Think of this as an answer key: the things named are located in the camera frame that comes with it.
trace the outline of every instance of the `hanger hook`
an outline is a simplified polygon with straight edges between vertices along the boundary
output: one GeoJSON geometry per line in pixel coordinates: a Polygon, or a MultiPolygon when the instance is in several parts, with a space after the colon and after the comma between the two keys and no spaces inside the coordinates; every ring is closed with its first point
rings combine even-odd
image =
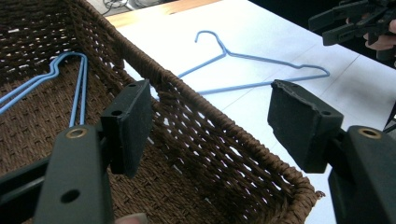
{"type": "Polygon", "coordinates": [[[202,34],[202,33],[207,33],[207,34],[213,35],[213,36],[216,38],[216,40],[218,41],[218,44],[219,44],[219,46],[220,46],[221,49],[222,49],[222,53],[223,53],[223,54],[226,54],[226,53],[227,53],[228,50],[225,48],[224,44],[221,42],[219,36],[218,36],[215,32],[213,32],[213,31],[202,30],[202,31],[198,32],[198,33],[197,33],[197,36],[195,37],[195,43],[198,42],[199,35],[202,34]]]}

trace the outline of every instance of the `hanger inside basket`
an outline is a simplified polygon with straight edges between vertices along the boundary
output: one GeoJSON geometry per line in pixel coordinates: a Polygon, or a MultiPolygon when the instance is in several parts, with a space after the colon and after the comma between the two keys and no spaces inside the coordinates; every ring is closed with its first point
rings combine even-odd
{"type": "Polygon", "coordinates": [[[0,115],[3,114],[6,110],[10,109],[20,99],[22,99],[26,94],[31,92],[33,89],[35,89],[41,83],[43,83],[47,80],[56,78],[59,75],[59,67],[58,67],[59,63],[64,58],[69,57],[69,56],[81,57],[81,64],[80,64],[79,72],[78,72],[78,81],[77,81],[77,85],[76,85],[76,91],[75,91],[75,97],[74,97],[74,102],[73,102],[73,106],[72,106],[69,127],[72,127],[75,124],[76,114],[77,114],[77,109],[78,109],[78,98],[79,98],[80,92],[81,92],[81,102],[80,102],[81,109],[80,109],[79,122],[80,122],[80,124],[84,124],[86,92],[87,92],[88,59],[87,59],[87,56],[85,56],[84,54],[77,53],[77,52],[65,52],[65,53],[60,54],[58,57],[56,57],[49,64],[49,69],[50,69],[49,73],[33,77],[29,81],[20,85],[17,89],[15,89],[15,90],[9,92],[8,94],[6,94],[5,96],[1,97],[0,105],[3,104],[9,98],[11,98],[11,97],[14,97],[14,98],[12,98],[11,100],[9,100],[8,103],[6,103],[2,107],[0,107],[0,115]]]}
{"type": "MultiPolygon", "coordinates": [[[[219,36],[213,32],[213,31],[207,31],[207,30],[203,30],[197,33],[197,36],[195,37],[195,42],[198,41],[198,37],[200,34],[202,33],[207,33],[207,34],[211,34],[213,35],[216,40],[219,43],[219,46],[221,47],[222,53],[219,56],[216,56],[204,63],[201,63],[185,72],[183,72],[182,74],[178,75],[178,77],[184,77],[186,75],[188,75],[189,73],[196,71],[204,66],[207,66],[215,61],[218,61],[222,58],[224,58],[225,56],[229,55],[231,57],[236,57],[236,58],[242,58],[242,59],[248,59],[248,60],[254,60],[254,61],[260,61],[260,62],[265,62],[265,63],[277,63],[277,64],[281,64],[281,65],[286,65],[295,69],[301,69],[301,68],[314,68],[314,69],[318,69],[324,72],[324,74],[320,74],[320,75],[314,75],[314,76],[310,76],[310,77],[292,77],[292,78],[287,78],[284,79],[285,81],[302,81],[302,80],[308,80],[308,79],[314,79],[314,78],[320,78],[320,77],[328,77],[330,75],[330,72],[327,71],[325,68],[321,67],[321,66],[317,66],[317,65],[313,65],[313,64],[301,64],[301,65],[296,65],[293,63],[287,63],[287,62],[282,62],[282,61],[278,61],[278,60],[274,60],[274,59],[268,59],[268,58],[262,58],[262,57],[257,57],[257,56],[252,56],[252,55],[246,55],[246,54],[239,54],[239,53],[233,53],[230,50],[228,50],[224,44],[221,42],[221,40],[219,39],[219,36]]],[[[263,81],[263,82],[256,82],[256,83],[250,83],[250,84],[245,84],[245,85],[237,85],[237,86],[231,86],[231,87],[225,87],[225,88],[218,88],[218,89],[213,89],[213,90],[207,90],[207,91],[198,91],[198,93],[205,95],[205,94],[212,94],[212,93],[219,93],[219,92],[224,92],[224,91],[237,91],[237,90],[242,90],[242,89],[247,89],[247,88],[254,88],[254,87],[260,87],[260,86],[265,86],[265,85],[270,85],[273,81],[263,81]]]]}

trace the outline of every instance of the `wicker basket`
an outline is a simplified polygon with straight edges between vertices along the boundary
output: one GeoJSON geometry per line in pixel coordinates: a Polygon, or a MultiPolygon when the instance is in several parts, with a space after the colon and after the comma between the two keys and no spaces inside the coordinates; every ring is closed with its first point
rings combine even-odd
{"type": "MultiPolygon", "coordinates": [[[[318,197],[309,180],[125,39],[84,0],[5,0],[0,8],[0,95],[49,71],[64,51],[89,58],[87,123],[133,80],[160,95],[134,179],[111,175],[115,216],[150,223],[303,223],[318,197]]],[[[79,60],[0,117],[0,175],[51,153],[67,128],[79,60]]]]}

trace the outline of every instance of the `wire hanger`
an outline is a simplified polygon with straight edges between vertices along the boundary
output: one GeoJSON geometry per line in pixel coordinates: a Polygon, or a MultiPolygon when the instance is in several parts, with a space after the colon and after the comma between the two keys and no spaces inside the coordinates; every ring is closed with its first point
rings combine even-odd
{"type": "Polygon", "coordinates": [[[5,96],[1,97],[0,104],[3,104],[6,100],[15,96],[8,103],[6,103],[2,107],[0,107],[0,115],[3,114],[6,110],[10,109],[20,99],[22,99],[26,94],[31,92],[33,89],[35,89],[41,83],[59,76],[58,65],[64,58],[69,57],[69,56],[81,57],[81,64],[80,64],[79,71],[78,71],[78,82],[76,85],[76,91],[75,91],[75,97],[74,97],[73,106],[72,106],[72,112],[71,112],[71,116],[70,116],[69,127],[74,126],[75,121],[76,121],[76,114],[77,114],[77,109],[78,109],[78,98],[79,98],[80,90],[81,90],[81,103],[80,103],[81,109],[80,109],[80,115],[79,115],[79,123],[84,124],[85,104],[86,104],[86,95],[87,95],[88,59],[87,59],[87,56],[85,56],[84,54],[77,53],[77,52],[65,52],[65,53],[60,54],[58,57],[56,57],[54,60],[52,60],[52,62],[49,64],[49,69],[50,69],[49,73],[33,77],[29,81],[20,85],[17,89],[15,89],[15,90],[9,92],[8,94],[6,94],[5,96]]]}
{"type": "MultiPolygon", "coordinates": [[[[293,63],[282,62],[282,61],[278,61],[278,60],[274,60],[274,59],[262,58],[262,57],[246,55],[246,54],[233,53],[225,47],[225,45],[219,39],[219,36],[213,31],[203,30],[203,31],[198,32],[197,36],[195,37],[195,43],[198,41],[198,37],[202,33],[207,33],[207,34],[213,35],[216,38],[216,40],[218,41],[218,44],[221,47],[222,53],[219,56],[216,56],[204,63],[201,63],[201,64],[181,73],[180,75],[178,75],[178,77],[184,77],[193,71],[196,71],[204,66],[207,66],[213,62],[216,62],[216,61],[224,58],[227,55],[236,57],[236,58],[255,60],[255,61],[260,61],[260,62],[265,62],[265,63],[276,63],[276,64],[281,64],[281,65],[286,65],[286,66],[289,66],[289,67],[292,67],[295,69],[301,69],[301,68],[305,68],[305,67],[306,68],[315,68],[315,69],[319,69],[325,73],[325,74],[314,75],[314,76],[310,76],[310,77],[292,77],[292,78],[284,79],[285,81],[290,81],[290,82],[309,80],[309,79],[321,78],[321,77],[328,77],[330,75],[330,72],[327,71],[325,68],[323,68],[321,66],[313,65],[313,64],[296,65],[293,63]]],[[[246,84],[246,85],[237,85],[237,86],[218,88],[218,89],[207,90],[207,91],[198,91],[198,93],[200,93],[201,95],[205,95],[205,94],[219,93],[219,92],[224,92],[224,91],[237,91],[237,90],[242,90],[242,89],[247,89],[247,88],[254,88],[254,87],[270,85],[272,82],[273,81],[256,82],[256,83],[251,83],[251,84],[246,84]]]]}

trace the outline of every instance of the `gray floor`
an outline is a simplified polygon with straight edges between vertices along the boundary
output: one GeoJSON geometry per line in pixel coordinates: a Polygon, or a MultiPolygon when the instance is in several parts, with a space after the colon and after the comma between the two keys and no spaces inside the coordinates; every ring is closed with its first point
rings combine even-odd
{"type": "Polygon", "coordinates": [[[144,7],[152,7],[162,3],[162,0],[87,0],[91,5],[93,5],[96,10],[104,16],[112,16],[115,14],[136,10],[144,7]]]}

